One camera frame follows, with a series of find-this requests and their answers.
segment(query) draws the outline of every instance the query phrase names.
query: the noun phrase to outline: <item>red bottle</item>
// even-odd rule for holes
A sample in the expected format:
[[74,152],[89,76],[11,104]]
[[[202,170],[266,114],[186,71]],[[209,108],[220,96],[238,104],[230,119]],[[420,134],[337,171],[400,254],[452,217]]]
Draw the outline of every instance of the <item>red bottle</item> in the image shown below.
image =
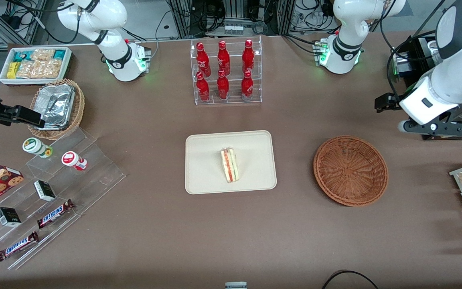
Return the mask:
[[245,73],[247,70],[252,71],[254,68],[254,51],[253,41],[247,39],[245,41],[245,49],[242,54],[242,70]]
[[253,97],[253,85],[254,82],[251,79],[251,71],[247,70],[243,74],[242,79],[242,99],[245,101],[250,101]]
[[217,55],[219,61],[219,69],[224,70],[226,75],[231,73],[231,63],[229,60],[229,52],[226,48],[226,42],[224,40],[219,41],[219,54]]
[[204,75],[202,72],[198,71],[196,73],[197,77],[197,93],[202,102],[209,102],[209,86],[207,81],[204,79]]
[[219,97],[226,100],[229,96],[229,80],[227,80],[226,73],[223,69],[219,70],[219,78],[217,79],[217,86],[219,88]]
[[211,68],[209,68],[209,57],[208,54],[204,51],[204,45],[202,42],[198,42],[196,44],[197,48],[197,66],[199,70],[204,73],[205,77],[209,77],[211,75]]

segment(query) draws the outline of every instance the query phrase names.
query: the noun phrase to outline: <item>brown wicker basket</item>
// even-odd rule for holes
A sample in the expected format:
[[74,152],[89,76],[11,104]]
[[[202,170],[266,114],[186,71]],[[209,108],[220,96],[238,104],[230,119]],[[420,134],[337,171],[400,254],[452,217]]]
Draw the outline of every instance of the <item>brown wicker basket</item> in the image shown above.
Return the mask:
[[370,143],[349,135],[329,139],[318,148],[313,172],[331,199],[351,207],[374,203],[388,183],[383,156]]
[[[83,110],[85,109],[85,96],[83,95],[83,91],[81,91],[79,86],[74,81],[69,80],[69,79],[57,80],[57,81],[46,84],[46,86],[61,85],[61,84],[69,84],[76,89],[75,100],[74,100],[74,104],[73,104],[72,112],[71,112],[70,124],[66,130],[37,130],[33,126],[28,125],[28,128],[31,131],[31,133],[38,138],[57,140],[62,135],[66,134],[67,132],[79,126],[79,124],[81,123],[81,119],[83,118]],[[33,109],[33,107],[35,106],[35,101],[37,100],[38,95],[39,95],[39,92],[37,91],[37,93],[35,94],[35,97],[31,101],[31,105],[30,105],[31,109]]]

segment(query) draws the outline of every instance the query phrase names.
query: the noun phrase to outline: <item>yellow snack package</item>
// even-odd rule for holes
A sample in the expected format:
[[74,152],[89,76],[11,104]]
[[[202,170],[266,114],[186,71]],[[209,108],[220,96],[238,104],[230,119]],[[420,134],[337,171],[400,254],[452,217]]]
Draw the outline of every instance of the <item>yellow snack package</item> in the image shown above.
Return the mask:
[[19,70],[20,62],[11,62],[8,65],[7,78],[15,79],[15,74]]

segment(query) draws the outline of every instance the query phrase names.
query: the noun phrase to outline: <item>sandwich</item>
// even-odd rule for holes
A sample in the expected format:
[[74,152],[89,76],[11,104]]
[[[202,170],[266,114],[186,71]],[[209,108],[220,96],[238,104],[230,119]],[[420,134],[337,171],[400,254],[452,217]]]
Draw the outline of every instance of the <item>sandwich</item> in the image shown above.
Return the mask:
[[228,183],[238,181],[238,166],[236,164],[235,152],[232,148],[223,149],[220,151],[222,156],[222,164],[224,165],[224,174]]

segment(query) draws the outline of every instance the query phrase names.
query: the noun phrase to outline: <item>table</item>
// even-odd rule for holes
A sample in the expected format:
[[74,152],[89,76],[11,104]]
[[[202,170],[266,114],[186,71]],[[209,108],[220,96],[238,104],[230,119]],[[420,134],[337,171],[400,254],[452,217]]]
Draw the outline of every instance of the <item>table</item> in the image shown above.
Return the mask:
[[[391,33],[400,43],[409,33]],[[81,127],[128,176],[0,287],[319,288],[334,271],[359,271],[379,287],[462,287],[462,199],[448,172],[462,167],[462,141],[421,141],[398,132],[404,112],[376,114],[389,91],[389,50],[367,38],[346,75],[317,68],[281,37],[263,37],[260,106],[194,105],[189,41],[161,42],[151,71],[119,82],[95,46],[72,46],[70,75],[85,93]],[[5,104],[28,104],[37,88],[0,87]],[[184,145],[192,134],[268,130],[277,187],[190,195]],[[312,171],[321,143],[361,137],[390,171],[384,196],[360,208],[339,205]],[[20,168],[27,126],[0,125],[0,164]]]

